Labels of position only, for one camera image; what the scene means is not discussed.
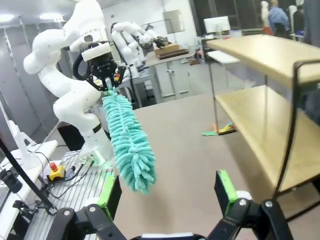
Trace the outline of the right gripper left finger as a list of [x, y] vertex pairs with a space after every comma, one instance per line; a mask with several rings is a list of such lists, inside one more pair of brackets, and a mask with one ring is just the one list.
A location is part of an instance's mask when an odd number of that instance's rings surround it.
[[99, 240], [126, 240], [114, 224], [121, 195], [119, 177], [108, 174], [98, 203], [78, 211], [69, 207], [57, 211], [50, 227], [50, 240], [84, 240], [92, 234]]

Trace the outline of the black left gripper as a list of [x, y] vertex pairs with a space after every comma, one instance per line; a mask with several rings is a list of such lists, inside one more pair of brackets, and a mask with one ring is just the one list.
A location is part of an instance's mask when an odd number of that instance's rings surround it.
[[97, 56], [89, 61], [91, 73], [86, 81], [100, 92], [109, 90], [107, 80], [112, 77], [112, 86], [117, 88], [122, 84], [126, 72], [125, 66], [118, 66], [112, 55]]

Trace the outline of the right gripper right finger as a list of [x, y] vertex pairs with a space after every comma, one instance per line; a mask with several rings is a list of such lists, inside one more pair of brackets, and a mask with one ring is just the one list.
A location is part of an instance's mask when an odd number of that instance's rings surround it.
[[241, 229], [251, 229], [257, 240], [294, 240], [276, 200], [256, 203], [239, 197], [226, 170], [217, 170], [214, 190], [222, 219], [206, 240], [235, 240]]

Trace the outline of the teal chenille duster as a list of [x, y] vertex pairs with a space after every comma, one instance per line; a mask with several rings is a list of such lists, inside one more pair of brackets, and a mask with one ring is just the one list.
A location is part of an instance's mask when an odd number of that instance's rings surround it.
[[133, 192], [148, 194], [156, 183], [156, 157], [130, 101], [116, 88], [102, 99], [119, 175]]

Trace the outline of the yellow emergency stop box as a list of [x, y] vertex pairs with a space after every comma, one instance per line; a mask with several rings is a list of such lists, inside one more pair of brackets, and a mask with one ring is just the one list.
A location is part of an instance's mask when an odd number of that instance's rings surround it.
[[47, 179], [49, 182], [60, 181], [65, 179], [65, 168], [63, 165], [57, 165], [54, 162], [49, 164], [50, 172], [47, 175]]

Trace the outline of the white cabinet workbench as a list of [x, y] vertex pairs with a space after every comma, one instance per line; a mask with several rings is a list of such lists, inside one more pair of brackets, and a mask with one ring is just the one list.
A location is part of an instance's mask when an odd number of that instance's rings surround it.
[[152, 87], [157, 103], [202, 95], [209, 91], [210, 77], [204, 62], [191, 65], [192, 54], [158, 59], [146, 55], [146, 66], [154, 76]]

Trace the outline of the wooden tray box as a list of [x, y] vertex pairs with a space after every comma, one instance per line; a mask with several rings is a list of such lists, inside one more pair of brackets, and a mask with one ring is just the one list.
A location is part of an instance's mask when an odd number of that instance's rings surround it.
[[181, 56], [189, 53], [189, 50], [187, 48], [184, 48], [179, 44], [173, 44], [173, 43], [172, 44], [167, 43], [162, 48], [158, 48], [155, 46], [153, 50], [154, 50], [155, 56], [159, 60], [177, 57], [177, 56]]

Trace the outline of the black controller box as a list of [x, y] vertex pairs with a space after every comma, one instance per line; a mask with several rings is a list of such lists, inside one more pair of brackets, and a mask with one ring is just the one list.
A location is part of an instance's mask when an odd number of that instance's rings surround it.
[[71, 124], [61, 123], [57, 128], [65, 144], [71, 151], [80, 150], [85, 141], [79, 130]]

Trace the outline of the black diagonal pole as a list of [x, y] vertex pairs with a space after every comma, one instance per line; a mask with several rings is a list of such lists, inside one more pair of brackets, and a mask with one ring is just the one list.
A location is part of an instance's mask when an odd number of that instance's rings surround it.
[[53, 205], [53, 203], [45, 196], [44, 193], [33, 183], [33, 181], [28, 177], [27, 173], [22, 169], [17, 160], [11, 154], [11, 152], [6, 147], [3, 140], [0, 138], [0, 148], [13, 166], [13, 168], [17, 171], [20, 177], [26, 182], [28, 187], [40, 198], [42, 203], [44, 204], [43, 209], [46, 210], [47, 214], [50, 216], [54, 216], [57, 213], [57, 208]]

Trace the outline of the white equipment table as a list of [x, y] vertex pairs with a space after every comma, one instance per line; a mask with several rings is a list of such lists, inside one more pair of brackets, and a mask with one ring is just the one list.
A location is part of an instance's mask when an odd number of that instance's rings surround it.
[[[29, 144], [27, 146], [28, 150], [35, 152], [35, 158], [32, 162], [34, 167], [30, 169], [26, 169], [26, 161], [21, 159], [22, 154], [19, 149], [13, 150], [11, 153], [13, 157], [18, 158], [17, 162], [21, 165], [30, 180], [35, 183], [39, 174], [42, 172], [42, 167], [45, 167], [48, 164], [47, 160], [50, 158], [57, 145], [58, 142], [56, 140], [33, 145]], [[21, 190], [17, 194], [10, 193], [2, 210], [0, 211], [0, 239], [6, 239], [8, 237], [18, 216], [19, 210], [13, 207], [14, 202], [16, 200], [27, 200], [29, 193], [32, 192], [31, 188], [21, 176], [18, 176], [17, 178], [22, 183]]]

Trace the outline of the white printed stand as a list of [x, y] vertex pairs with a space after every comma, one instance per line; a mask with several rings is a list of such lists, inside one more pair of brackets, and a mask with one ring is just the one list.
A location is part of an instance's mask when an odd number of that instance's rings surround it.
[[20, 159], [18, 163], [22, 169], [26, 171], [42, 166], [42, 162], [34, 152], [28, 149], [26, 144], [26, 141], [31, 145], [36, 142], [33, 141], [26, 133], [20, 131], [18, 125], [16, 125], [13, 120], [9, 120], [7, 124], [20, 152], [20, 156], [17, 159]]

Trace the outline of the white side table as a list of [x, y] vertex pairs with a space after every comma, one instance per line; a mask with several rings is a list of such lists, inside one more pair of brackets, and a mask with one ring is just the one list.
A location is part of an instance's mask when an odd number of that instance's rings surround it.
[[221, 64], [233, 64], [240, 61], [239, 59], [219, 50], [209, 51], [207, 55]]

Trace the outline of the white computer monitor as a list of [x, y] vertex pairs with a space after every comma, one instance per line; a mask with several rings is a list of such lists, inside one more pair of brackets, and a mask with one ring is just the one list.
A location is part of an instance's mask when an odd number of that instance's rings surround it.
[[203, 22], [207, 34], [231, 30], [228, 16], [205, 18]]

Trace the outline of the person in blue top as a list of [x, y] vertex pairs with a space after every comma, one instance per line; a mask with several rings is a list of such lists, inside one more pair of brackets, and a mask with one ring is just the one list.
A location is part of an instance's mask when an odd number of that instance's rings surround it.
[[290, 29], [289, 18], [286, 13], [278, 6], [271, 6], [268, 12], [268, 21], [270, 29], [273, 33], [276, 32], [276, 24], [281, 24], [284, 29]]

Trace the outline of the slotted aluminium base plate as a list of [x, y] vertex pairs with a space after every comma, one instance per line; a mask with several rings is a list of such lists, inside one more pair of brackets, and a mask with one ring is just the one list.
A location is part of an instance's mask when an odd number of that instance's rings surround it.
[[73, 180], [53, 186], [48, 199], [58, 210], [67, 207], [77, 211], [86, 200], [101, 195], [107, 178], [113, 173], [111, 168], [90, 167], [88, 162]]

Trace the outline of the black clamp mount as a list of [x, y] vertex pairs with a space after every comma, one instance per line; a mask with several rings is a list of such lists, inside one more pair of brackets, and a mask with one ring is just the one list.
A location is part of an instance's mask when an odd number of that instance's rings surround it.
[[18, 193], [22, 189], [23, 184], [10, 169], [3, 169], [0, 172], [0, 180], [3, 181], [9, 190], [14, 194]]

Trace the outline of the grey wall panel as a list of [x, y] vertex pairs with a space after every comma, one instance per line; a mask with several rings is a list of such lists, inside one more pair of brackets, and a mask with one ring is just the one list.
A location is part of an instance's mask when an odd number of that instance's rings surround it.
[[168, 34], [175, 34], [185, 31], [182, 14], [179, 9], [164, 11], [162, 15]]

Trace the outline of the two-tier wooden shelf black frame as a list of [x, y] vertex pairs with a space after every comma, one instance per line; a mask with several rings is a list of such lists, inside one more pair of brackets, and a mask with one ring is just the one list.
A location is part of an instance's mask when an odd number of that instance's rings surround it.
[[[300, 87], [320, 82], [320, 48], [271, 35], [209, 40], [215, 52], [230, 55], [263, 74], [260, 86], [214, 93], [242, 137], [237, 163], [252, 197], [275, 199], [292, 221], [320, 207], [320, 124], [298, 107]], [[275, 80], [291, 91], [272, 89]]]

